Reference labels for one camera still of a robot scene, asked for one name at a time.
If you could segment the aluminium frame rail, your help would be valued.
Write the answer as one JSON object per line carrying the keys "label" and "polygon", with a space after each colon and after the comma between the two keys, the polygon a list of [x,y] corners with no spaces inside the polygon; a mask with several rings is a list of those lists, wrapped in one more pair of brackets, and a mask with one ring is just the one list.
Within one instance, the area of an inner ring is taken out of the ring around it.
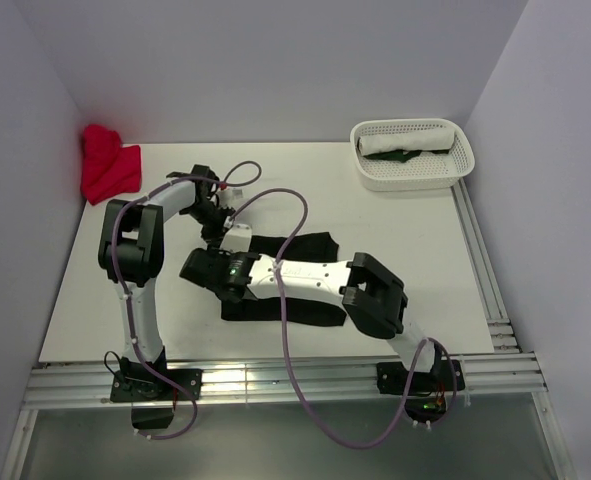
{"label": "aluminium frame rail", "polygon": [[96,363],[30,378],[5,479],[572,479],[537,357],[515,338],[466,187],[451,193],[495,350],[465,355],[466,387],[429,431],[400,424],[377,448],[327,439],[297,405],[279,360],[205,362],[198,424],[168,442],[129,431]]}

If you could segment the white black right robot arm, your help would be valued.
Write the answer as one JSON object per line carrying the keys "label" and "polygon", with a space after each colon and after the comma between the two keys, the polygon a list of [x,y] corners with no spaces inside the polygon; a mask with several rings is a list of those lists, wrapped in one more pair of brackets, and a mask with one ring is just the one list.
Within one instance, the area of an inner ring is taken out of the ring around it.
{"label": "white black right robot arm", "polygon": [[428,344],[418,351],[425,335],[404,319],[404,283],[369,254],[319,263],[196,249],[180,277],[212,292],[225,320],[286,317],[297,324],[331,328],[349,319],[361,334],[388,342],[416,388],[430,389],[442,377],[438,349]]}

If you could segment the black t shirt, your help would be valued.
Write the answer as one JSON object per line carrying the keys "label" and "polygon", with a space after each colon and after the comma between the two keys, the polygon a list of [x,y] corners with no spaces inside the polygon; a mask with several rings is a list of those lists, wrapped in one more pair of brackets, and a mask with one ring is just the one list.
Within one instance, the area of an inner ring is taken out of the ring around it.
{"label": "black t shirt", "polygon": [[[275,257],[286,240],[285,237],[253,235],[249,251]],[[311,263],[336,262],[339,245],[329,232],[296,236],[287,246],[284,259]],[[304,299],[287,298],[288,320],[292,323],[314,327],[339,327],[346,314],[334,305]],[[243,300],[240,303],[221,302],[221,318],[225,321],[280,321],[280,300],[267,298]]]}

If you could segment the white perforated plastic basket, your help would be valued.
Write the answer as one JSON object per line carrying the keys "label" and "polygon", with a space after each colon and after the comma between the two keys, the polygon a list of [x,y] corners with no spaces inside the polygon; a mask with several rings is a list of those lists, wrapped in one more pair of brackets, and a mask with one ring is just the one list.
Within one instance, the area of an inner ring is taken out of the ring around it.
{"label": "white perforated plastic basket", "polygon": [[450,188],[475,167],[463,130],[440,118],[361,122],[350,143],[359,180],[376,192]]}

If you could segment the red t shirt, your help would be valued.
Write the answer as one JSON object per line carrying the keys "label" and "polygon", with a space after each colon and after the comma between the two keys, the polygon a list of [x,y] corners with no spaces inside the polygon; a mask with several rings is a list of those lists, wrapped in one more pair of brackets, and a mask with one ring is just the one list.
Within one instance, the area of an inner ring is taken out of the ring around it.
{"label": "red t shirt", "polygon": [[142,185],[139,145],[124,146],[118,132],[90,124],[82,132],[81,192],[91,205],[123,193],[137,193]]}

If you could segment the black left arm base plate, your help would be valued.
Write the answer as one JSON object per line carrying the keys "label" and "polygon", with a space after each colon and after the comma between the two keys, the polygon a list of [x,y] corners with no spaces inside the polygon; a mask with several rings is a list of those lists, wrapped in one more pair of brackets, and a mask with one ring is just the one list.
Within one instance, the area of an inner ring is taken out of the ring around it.
{"label": "black left arm base plate", "polygon": [[119,359],[114,374],[110,401],[112,403],[141,403],[151,401],[189,401],[200,398],[203,371],[196,368],[169,369],[164,358],[149,367],[172,384],[149,372],[142,364],[127,358]]}

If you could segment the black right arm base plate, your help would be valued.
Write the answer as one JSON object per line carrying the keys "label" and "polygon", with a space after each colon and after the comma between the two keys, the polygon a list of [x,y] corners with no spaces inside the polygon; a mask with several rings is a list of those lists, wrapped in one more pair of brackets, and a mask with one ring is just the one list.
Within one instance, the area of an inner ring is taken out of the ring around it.
{"label": "black right arm base plate", "polygon": [[[380,394],[401,396],[407,382],[409,372],[401,362],[380,362],[376,364],[376,386]],[[466,388],[461,363],[457,360],[448,362],[441,359],[437,366],[428,373],[413,374],[409,395],[428,396],[443,389],[445,392]]]}

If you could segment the dark green rolled t shirt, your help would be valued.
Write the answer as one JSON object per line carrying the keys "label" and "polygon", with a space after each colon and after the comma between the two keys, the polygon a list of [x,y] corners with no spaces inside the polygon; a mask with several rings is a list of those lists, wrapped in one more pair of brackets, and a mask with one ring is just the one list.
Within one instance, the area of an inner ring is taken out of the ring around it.
{"label": "dark green rolled t shirt", "polygon": [[373,161],[394,161],[400,163],[406,163],[411,159],[414,159],[424,153],[433,155],[446,155],[450,153],[449,149],[440,150],[393,150],[388,152],[378,152],[368,155],[363,155],[364,159]]}

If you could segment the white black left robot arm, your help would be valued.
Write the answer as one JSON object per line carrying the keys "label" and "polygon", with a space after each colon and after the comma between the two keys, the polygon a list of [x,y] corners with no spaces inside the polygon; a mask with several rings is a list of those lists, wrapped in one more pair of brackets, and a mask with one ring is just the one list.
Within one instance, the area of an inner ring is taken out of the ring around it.
{"label": "white black left robot arm", "polygon": [[174,387],[167,369],[156,311],[156,279],[165,259],[164,224],[189,215],[202,226],[208,243],[223,239],[233,213],[213,197],[228,186],[209,167],[172,172],[166,182],[134,200],[111,200],[105,208],[98,263],[117,291],[124,331],[115,383],[146,399]]}

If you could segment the rolled white t shirt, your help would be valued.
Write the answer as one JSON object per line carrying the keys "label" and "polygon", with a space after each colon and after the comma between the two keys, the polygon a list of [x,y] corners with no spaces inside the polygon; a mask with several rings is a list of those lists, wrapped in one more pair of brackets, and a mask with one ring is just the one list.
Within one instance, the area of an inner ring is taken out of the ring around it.
{"label": "rolled white t shirt", "polygon": [[365,135],[357,146],[363,156],[393,151],[441,151],[449,150],[455,141],[451,127],[415,130],[404,133]]}

